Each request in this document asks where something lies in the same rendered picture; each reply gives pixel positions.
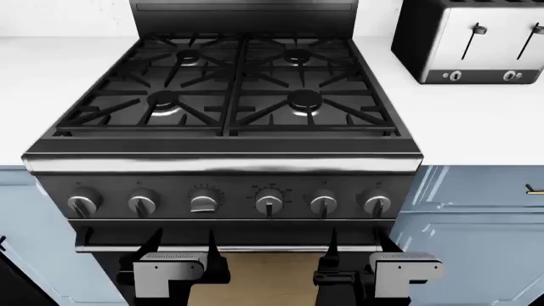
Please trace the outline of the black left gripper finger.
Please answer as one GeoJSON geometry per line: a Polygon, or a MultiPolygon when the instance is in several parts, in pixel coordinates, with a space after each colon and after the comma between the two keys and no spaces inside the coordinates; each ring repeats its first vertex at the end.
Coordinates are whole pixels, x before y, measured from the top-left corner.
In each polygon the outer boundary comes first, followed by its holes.
{"type": "Polygon", "coordinates": [[[207,252],[207,274],[208,275],[230,275],[228,261],[222,257],[216,246],[213,231],[209,232],[207,252]]]}
{"type": "Polygon", "coordinates": [[[139,261],[144,255],[150,252],[157,252],[158,247],[162,241],[162,229],[158,229],[155,233],[148,239],[148,241],[143,244],[136,252],[127,254],[120,258],[120,265],[132,265],[133,262],[139,261]]]}

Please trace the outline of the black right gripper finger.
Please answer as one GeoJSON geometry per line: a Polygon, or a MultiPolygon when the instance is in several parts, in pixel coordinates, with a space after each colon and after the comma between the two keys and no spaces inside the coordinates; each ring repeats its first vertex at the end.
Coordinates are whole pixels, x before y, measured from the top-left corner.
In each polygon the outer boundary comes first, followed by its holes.
{"type": "Polygon", "coordinates": [[[373,229],[375,239],[382,248],[382,252],[400,252],[400,248],[389,238],[389,236],[379,227],[373,229]]]}
{"type": "Polygon", "coordinates": [[[339,254],[337,249],[337,232],[335,229],[331,233],[331,241],[326,254],[320,258],[318,264],[319,272],[330,272],[337,270],[339,265],[339,254]]]}

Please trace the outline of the light blue cabinet drawer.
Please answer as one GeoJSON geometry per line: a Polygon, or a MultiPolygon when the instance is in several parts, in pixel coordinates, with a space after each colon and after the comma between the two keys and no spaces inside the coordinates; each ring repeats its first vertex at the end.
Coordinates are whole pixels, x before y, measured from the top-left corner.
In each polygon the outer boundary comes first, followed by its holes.
{"type": "Polygon", "coordinates": [[[403,213],[544,213],[544,166],[422,166],[403,213]]]}

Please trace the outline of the light blue base cabinet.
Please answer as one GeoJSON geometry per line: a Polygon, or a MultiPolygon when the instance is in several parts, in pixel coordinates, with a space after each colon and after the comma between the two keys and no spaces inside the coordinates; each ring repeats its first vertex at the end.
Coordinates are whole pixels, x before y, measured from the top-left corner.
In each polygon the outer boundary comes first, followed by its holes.
{"type": "Polygon", "coordinates": [[[128,306],[76,232],[21,167],[0,167],[0,236],[5,254],[59,306],[128,306]]]}

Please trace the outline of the silver stove knob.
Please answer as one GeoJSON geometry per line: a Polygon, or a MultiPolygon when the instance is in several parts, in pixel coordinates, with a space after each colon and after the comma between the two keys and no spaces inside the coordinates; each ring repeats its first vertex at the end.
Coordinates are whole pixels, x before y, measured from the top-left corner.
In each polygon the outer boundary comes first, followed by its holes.
{"type": "Polygon", "coordinates": [[[372,218],[380,218],[391,207],[391,199],[385,190],[374,188],[361,194],[360,205],[372,218]]]}
{"type": "Polygon", "coordinates": [[[335,194],[331,190],[317,190],[311,197],[309,208],[313,213],[319,215],[320,219],[325,219],[337,208],[335,194]]]}
{"type": "Polygon", "coordinates": [[[99,210],[103,196],[93,188],[80,187],[73,190],[67,200],[67,205],[79,218],[89,218],[99,210]]]}
{"type": "Polygon", "coordinates": [[[127,205],[139,218],[148,218],[155,212],[159,195],[148,188],[137,188],[130,194],[127,205]]]}

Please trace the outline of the black oven door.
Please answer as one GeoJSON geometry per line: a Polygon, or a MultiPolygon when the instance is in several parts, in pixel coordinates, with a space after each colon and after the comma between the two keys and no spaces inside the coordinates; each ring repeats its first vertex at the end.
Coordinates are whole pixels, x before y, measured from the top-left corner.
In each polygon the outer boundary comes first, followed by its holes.
{"type": "Polygon", "coordinates": [[[135,297],[132,255],[147,252],[326,252],[332,239],[341,253],[370,254],[389,234],[392,219],[89,219],[71,220],[75,247],[90,253],[129,306],[135,297]]]}

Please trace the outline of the silver oven dial knob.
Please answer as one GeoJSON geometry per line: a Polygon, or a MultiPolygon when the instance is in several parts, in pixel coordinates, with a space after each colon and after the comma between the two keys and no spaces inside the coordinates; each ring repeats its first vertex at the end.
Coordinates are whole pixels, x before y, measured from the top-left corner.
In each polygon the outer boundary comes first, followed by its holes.
{"type": "Polygon", "coordinates": [[[212,188],[197,188],[190,193],[190,211],[192,213],[215,213],[220,202],[219,191],[212,188]]]}
{"type": "Polygon", "coordinates": [[[264,188],[255,195],[255,207],[266,218],[271,218],[283,208],[283,195],[276,188],[264,188]]]}

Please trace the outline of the black gas stove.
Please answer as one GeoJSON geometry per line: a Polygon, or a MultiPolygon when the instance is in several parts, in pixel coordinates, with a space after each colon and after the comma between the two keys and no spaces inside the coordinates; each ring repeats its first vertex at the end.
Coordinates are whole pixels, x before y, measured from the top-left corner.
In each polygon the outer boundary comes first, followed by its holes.
{"type": "MultiPolygon", "coordinates": [[[[395,137],[231,135],[228,131],[231,101],[247,37],[329,36],[238,34],[244,40],[222,136],[55,137],[53,131],[58,119],[24,153],[22,160],[26,169],[68,223],[89,219],[320,219],[309,208],[311,197],[320,189],[331,190],[337,200],[336,210],[325,219],[392,219],[395,222],[423,155],[356,48],[353,35],[333,36],[348,40],[354,49],[371,85],[375,86],[394,120],[399,132],[395,137]],[[89,218],[79,218],[67,205],[69,195],[80,187],[93,188],[103,196],[99,210],[89,218]],[[139,218],[128,207],[128,198],[137,188],[148,188],[159,195],[157,209],[148,218],[139,218]],[[197,188],[219,191],[221,202],[215,213],[190,211],[190,193],[197,188]],[[255,207],[255,195],[264,188],[276,188],[283,195],[283,208],[271,218],[266,218],[255,207]],[[372,218],[360,205],[361,194],[374,188],[385,190],[391,199],[391,207],[380,218],[372,218]]],[[[216,295],[220,287],[232,290],[234,269],[248,266],[252,259],[288,257],[309,267],[303,282],[311,287],[317,298],[319,287],[314,285],[313,275],[326,252],[220,252],[228,261],[230,282],[226,285],[193,285],[191,293],[216,295]]]]}

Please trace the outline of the black round gas burner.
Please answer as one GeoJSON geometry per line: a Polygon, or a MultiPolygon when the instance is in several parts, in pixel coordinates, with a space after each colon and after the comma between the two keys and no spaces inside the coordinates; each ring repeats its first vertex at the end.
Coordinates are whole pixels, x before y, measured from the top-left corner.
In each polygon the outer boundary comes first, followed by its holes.
{"type": "Polygon", "coordinates": [[[293,65],[304,65],[309,62],[311,56],[308,50],[301,48],[288,49],[283,53],[284,61],[293,65]]]}
{"type": "Polygon", "coordinates": [[[308,89],[290,92],[286,101],[293,114],[297,116],[306,116],[307,114],[314,116],[323,104],[321,94],[308,89]]]}
{"type": "Polygon", "coordinates": [[[155,106],[152,116],[171,116],[180,111],[178,106],[179,95],[174,91],[158,91],[152,93],[146,99],[148,106],[155,106]]]}
{"type": "Polygon", "coordinates": [[[176,53],[177,66],[193,66],[197,65],[201,58],[201,53],[198,50],[182,50],[176,53]]]}

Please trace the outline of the black cast iron grate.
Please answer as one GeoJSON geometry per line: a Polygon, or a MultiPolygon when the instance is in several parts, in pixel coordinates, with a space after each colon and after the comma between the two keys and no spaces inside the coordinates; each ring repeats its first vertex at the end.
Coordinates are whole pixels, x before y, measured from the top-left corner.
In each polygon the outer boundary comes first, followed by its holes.
{"type": "Polygon", "coordinates": [[[220,137],[235,84],[241,34],[141,37],[55,124],[55,137],[220,137]],[[176,53],[198,50],[197,65],[176,53]],[[180,111],[152,116],[147,97],[178,94],[180,111]]]}
{"type": "Polygon", "coordinates": [[[297,35],[251,35],[241,51],[231,101],[229,134],[256,137],[395,137],[394,120],[371,85],[348,40],[297,35]],[[304,65],[286,63],[285,50],[312,56],[304,65]],[[312,116],[297,116],[287,95],[299,89],[321,94],[312,116]]]}

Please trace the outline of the silver black toaster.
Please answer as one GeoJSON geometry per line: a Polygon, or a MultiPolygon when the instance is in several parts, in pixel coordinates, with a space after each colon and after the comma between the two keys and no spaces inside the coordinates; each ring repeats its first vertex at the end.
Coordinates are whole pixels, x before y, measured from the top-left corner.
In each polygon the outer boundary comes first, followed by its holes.
{"type": "Polygon", "coordinates": [[[531,84],[544,71],[544,35],[516,58],[537,22],[544,26],[544,0],[403,0],[391,51],[421,84],[531,84]],[[488,31],[461,60],[476,23],[488,31]],[[462,78],[445,80],[451,71],[462,78]],[[507,71],[523,76],[505,82],[507,71]]]}

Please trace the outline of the black toaster lever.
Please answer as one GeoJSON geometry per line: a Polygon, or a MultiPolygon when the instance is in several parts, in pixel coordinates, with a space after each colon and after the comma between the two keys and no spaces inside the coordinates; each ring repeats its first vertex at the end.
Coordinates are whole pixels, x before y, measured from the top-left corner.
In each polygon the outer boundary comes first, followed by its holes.
{"type": "Polygon", "coordinates": [[[466,45],[464,51],[463,51],[461,60],[464,60],[464,59],[466,58],[467,53],[468,53],[468,50],[470,49],[470,46],[471,46],[471,44],[472,44],[472,42],[473,42],[473,38],[474,38],[476,35],[485,35],[487,31],[488,31],[487,28],[481,26],[479,23],[476,23],[476,24],[472,27],[472,33],[471,33],[470,38],[468,39],[468,42],[467,42],[467,45],[466,45]]]}
{"type": "Polygon", "coordinates": [[[531,29],[531,32],[530,34],[528,35],[523,47],[521,48],[520,52],[518,53],[518,57],[516,58],[516,60],[520,60],[524,51],[526,50],[526,48],[528,47],[529,43],[530,43],[530,40],[531,38],[534,36],[534,35],[544,35],[544,25],[540,25],[539,22],[537,22],[531,29]]]}

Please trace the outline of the black stove backguard panel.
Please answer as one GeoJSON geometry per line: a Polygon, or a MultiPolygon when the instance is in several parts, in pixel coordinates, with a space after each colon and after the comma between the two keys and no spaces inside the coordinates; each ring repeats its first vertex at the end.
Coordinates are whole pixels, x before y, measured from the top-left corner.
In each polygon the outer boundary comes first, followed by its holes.
{"type": "Polygon", "coordinates": [[[358,0],[129,0],[141,37],[297,33],[351,37],[358,0]]]}

